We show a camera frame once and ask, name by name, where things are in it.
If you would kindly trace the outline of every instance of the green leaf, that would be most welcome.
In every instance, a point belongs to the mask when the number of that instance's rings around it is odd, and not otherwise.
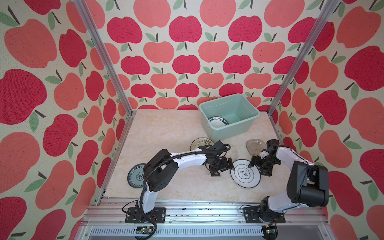
[[[292,51],[292,50],[295,50],[299,45],[300,45],[300,43],[296,43],[296,44],[290,46],[290,47],[287,49],[287,52]]]
[[[85,43],[90,46],[91,48],[95,47],[95,45],[93,45],[93,43],[90,41],[90,40],[86,40]]]
[[[325,120],[324,120],[323,117],[320,118],[320,120],[319,120],[319,125],[320,125],[320,128],[321,128],[321,130],[322,130],[322,129],[324,128],[324,125],[325,125]]]
[[[53,13],[52,12],[49,12],[48,13],[48,24],[49,24],[49,28],[51,30],[53,30],[55,28],[55,17],[53,16]]]
[[[229,74],[228,77],[225,78],[225,80],[228,80],[228,79],[230,79],[230,78],[233,78],[234,75],[235,75],[234,73]]]
[[[80,76],[83,75],[83,65],[81,63],[79,64],[79,74]]]
[[[175,4],[173,5],[173,10],[179,9],[183,5],[183,0],[176,0]]]
[[[368,187],[368,193],[369,196],[373,201],[376,201],[377,197],[379,196],[379,190],[377,189],[376,184],[371,183]]]
[[[31,116],[29,116],[29,126],[31,127],[32,132],[39,126],[39,116],[37,116],[37,113],[32,112]]]
[[[347,141],[344,144],[345,144],[345,146],[349,147],[350,149],[361,149],[359,144],[352,142],[352,141]]]
[[[24,192],[31,192],[35,189],[38,189],[39,187],[41,187],[43,185],[44,182],[45,182],[45,179],[36,180],[36,181],[32,182],[30,185],[28,185],[26,187],[26,189],[24,190]]]
[[[73,202],[73,201],[76,199],[76,197],[77,197],[77,194],[73,194],[72,196],[70,196],[70,197],[68,198],[68,200],[65,202],[64,205],[68,205],[68,204],[70,204],[71,202]]]
[[[359,95],[359,86],[355,83],[351,87],[351,96],[352,96],[353,100],[356,100],[358,95]]]
[[[85,112],[79,113],[77,115],[78,118],[85,118],[86,116],[87,116],[87,114]]]
[[[317,94],[315,93],[315,92],[309,92],[308,94],[307,94],[307,96],[308,97],[314,97],[314,96],[316,96]]]
[[[284,74],[277,75],[275,78],[272,79],[272,81],[273,81],[273,80],[278,80],[278,79],[282,78],[283,76],[284,76]]]
[[[307,7],[306,10],[312,10],[314,9],[315,7],[317,7],[320,3],[321,3],[322,0],[315,0],[313,3],[311,3],[311,5],[309,5]]]
[[[185,47],[185,43],[179,43],[179,45],[176,48],[176,51],[179,51]]]
[[[7,26],[17,26],[17,22],[10,16],[5,13],[0,12],[0,22],[4,23]]]
[[[92,168],[91,168],[92,175],[95,174],[95,170],[96,170],[95,164],[92,164]]]
[[[338,57],[336,57],[336,58],[332,61],[332,63],[334,63],[334,64],[341,63],[341,62],[344,61],[345,59],[346,59],[345,56],[338,56]]]
[[[251,2],[251,0],[244,0],[244,1],[240,4],[239,9],[244,9],[244,8],[246,8],[246,7],[249,5],[250,2]]]
[[[331,207],[332,207],[333,211],[336,211],[336,206],[337,206],[336,199],[335,199],[335,197],[332,197],[331,198]]]
[[[381,0],[379,1],[378,3],[376,3],[372,8],[371,8],[371,11],[375,12],[375,11],[379,11],[380,9],[382,9],[384,7],[384,0]]]
[[[70,143],[70,145],[68,146],[68,157],[71,158],[72,157],[72,154],[73,154],[73,145]]]
[[[153,70],[155,70],[155,72],[161,74],[161,70],[160,70],[160,69],[158,69],[158,68],[153,68]]]
[[[345,10],[345,4],[343,2],[341,2],[340,6],[339,6],[339,10],[338,10],[339,17],[341,17],[341,18],[343,17],[344,10]]]
[[[264,33],[264,38],[267,42],[272,42],[272,36],[269,33]]]
[[[209,41],[211,41],[211,42],[214,41],[214,37],[212,36],[212,34],[210,34],[210,33],[205,33],[205,36],[207,37],[207,39],[208,39]]]
[[[146,35],[147,38],[148,38],[149,40],[151,40],[152,42],[156,42],[156,38],[155,38],[152,34],[150,34],[150,33],[146,33],[145,35]]]
[[[312,52],[311,52],[311,58],[312,58],[312,60],[314,60],[315,57],[316,57],[316,49],[313,48],[313,49],[312,49]]]
[[[211,73],[211,69],[207,68],[207,67],[203,67],[204,71],[206,71],[207,73]]]
[[[241,42],[235,43],[235,45],[231,48],[231,50],[236,50],[241,46]]]
[[[47,82],[49,83],[53,83],[53,84],[59,84],[61,83],[61,80],[60,78],[56,77],[56,76],[48,76],[45,78],[45,80],[47,80]]]
[[[120,52],[124,52],[127,49],[128,49],[128,43],[124,43],[123,45],[121,45]]]
[[[105,10],[110,11],[113,9],[114,6],[115,6],[115,1],[114,0],[108,0],[107,4],[105,5]]]

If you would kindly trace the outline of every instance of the mint green bin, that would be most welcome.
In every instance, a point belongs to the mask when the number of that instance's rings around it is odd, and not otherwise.
[[[201,125],[214,142],[247,132],[253,121],[260,116],[259,110],[240,93],[202,103],[199,109]],[[222,117],[229,125],[214,127],[208,121],[211,117]]]

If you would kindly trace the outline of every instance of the apple print wallpaper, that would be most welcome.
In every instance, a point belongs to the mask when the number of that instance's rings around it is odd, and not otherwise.
[[[0,12],[0,239],[73,239],[126,112],[74,2],[3,0]]]
[[[329,170],[338,240],[384,239],[384,2],[340,2],[275,110],[284,144]]]
[[[132,109],[197,110],[242,93],[267,110],[320,13],[306,10],[312,0],[97,2],[105,14],[93,18],[105,19],[99,34]],[[305,63],[298,81],[308,74]]]

